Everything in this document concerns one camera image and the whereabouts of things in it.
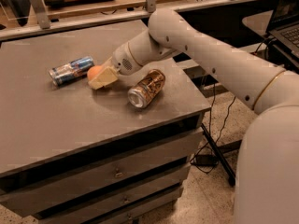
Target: robotic arm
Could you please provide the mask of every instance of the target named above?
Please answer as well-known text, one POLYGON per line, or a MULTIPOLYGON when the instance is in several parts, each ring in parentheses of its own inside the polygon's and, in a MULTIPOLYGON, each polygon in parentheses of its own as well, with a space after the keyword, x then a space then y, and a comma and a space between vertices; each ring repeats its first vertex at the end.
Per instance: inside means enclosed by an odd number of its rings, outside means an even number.
POLYGON ((147 63, 184 52, 260 116, 240 148, 235 223, 299 223, 299 76, 194 30, 158 9, 149 29, 118 48, 89 84, 98 89, 147 63))

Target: laptop keyboard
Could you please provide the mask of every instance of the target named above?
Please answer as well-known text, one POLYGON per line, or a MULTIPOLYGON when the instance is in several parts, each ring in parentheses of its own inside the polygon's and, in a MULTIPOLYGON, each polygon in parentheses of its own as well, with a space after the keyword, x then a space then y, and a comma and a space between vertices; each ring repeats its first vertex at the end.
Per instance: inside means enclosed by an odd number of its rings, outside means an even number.
POLYGON ((299 27, 283 32, 282 35, 299 48, 299 27))

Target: silver can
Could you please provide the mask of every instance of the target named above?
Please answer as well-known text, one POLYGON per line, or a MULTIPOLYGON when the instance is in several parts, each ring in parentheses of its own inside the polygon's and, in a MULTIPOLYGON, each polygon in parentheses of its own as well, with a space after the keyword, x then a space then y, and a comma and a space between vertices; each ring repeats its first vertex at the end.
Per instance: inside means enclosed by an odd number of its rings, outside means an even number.
POLYGON ((157 69, 148 74, 128 91, 130 103, 137 108, 145 108, 161 91, 165 83, 165 75, 157 69))
POLYGON ((75 78, 86 75, 88 70, 93 66, 93 58, 87 56, 65 65, 52 68, 49 70, 49 74, 53 80, 54 85, 60 86, 65 82, 69 82, 75 78))

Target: floor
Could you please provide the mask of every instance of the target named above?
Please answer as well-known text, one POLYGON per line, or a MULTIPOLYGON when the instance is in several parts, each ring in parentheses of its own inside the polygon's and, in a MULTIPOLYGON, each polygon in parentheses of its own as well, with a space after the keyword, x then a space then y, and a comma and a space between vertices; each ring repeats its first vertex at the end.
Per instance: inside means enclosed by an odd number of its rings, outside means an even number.
MULTIPOLYGON (((227 115, 227 108, 234 96, 221 85, 217 85, 216 98, 212 108, 211 133, 216 140, 227 115)), ((206 87, 203 94, 213 103, 213 86, 206 87)), ((255 114, 237 99, 230 108, 229 117, 218 145, 242 139, 245 130, 255 114)), ((208 127, 209 113, 204 123, 208 127)), ((237 151, 225 154, 227 161, 235 170, 237 151)), ((139 224, 231 224, 234 214, 234 188, 228 183, 228 175, 221 164, 208 175, 192 166, 184 181, 182 196, 174 203, 155 209, 139 219, 139 224)), ((0 224, 33 224, 32 217, 21 218, 0 205, 0 224)))

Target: brown can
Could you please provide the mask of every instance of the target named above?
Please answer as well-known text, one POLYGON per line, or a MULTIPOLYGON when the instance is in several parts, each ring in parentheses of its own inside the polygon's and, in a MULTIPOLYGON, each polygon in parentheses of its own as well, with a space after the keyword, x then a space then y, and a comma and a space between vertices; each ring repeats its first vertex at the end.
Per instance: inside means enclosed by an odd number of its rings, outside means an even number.
POLYGON ((148 74, 128 91, 131 104, 137 108, 145 108, 160 92, 165 83, 165 75, 157 69, 148 74))

